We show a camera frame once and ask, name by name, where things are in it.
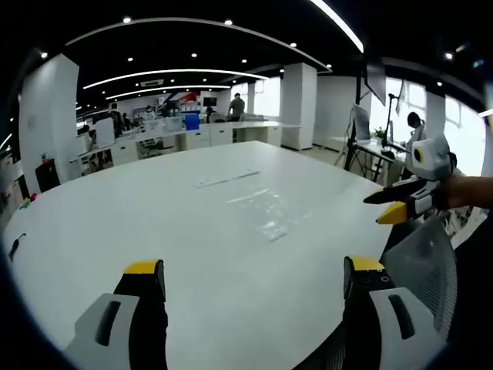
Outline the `person's right hand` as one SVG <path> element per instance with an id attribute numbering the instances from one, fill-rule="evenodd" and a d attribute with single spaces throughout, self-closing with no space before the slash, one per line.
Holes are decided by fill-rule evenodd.
<path id="1" fill-rule="evenodd" d="M 443 201 L 441 210 L 460 207 L 492 209 L 492 177 L 465 177 L 451 175 L 441 184 Z"/>

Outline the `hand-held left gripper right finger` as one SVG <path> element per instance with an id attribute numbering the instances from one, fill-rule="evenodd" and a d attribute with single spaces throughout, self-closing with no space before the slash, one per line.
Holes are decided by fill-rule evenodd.
<path id="1" fill-rule="evenodd" d="M 344 258 L 343 369 L 426 369 L 446 347 L 434 316 L 384 265 Z"/>

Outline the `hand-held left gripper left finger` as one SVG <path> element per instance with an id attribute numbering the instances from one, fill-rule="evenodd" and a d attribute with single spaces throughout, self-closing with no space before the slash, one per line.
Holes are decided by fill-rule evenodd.
<path id="1" fill-rule="evenodd" d="M 163 260 L 129 265 L 81 314 L 64 356 L 77 369 L 167 369 L 165 304 Z"/>

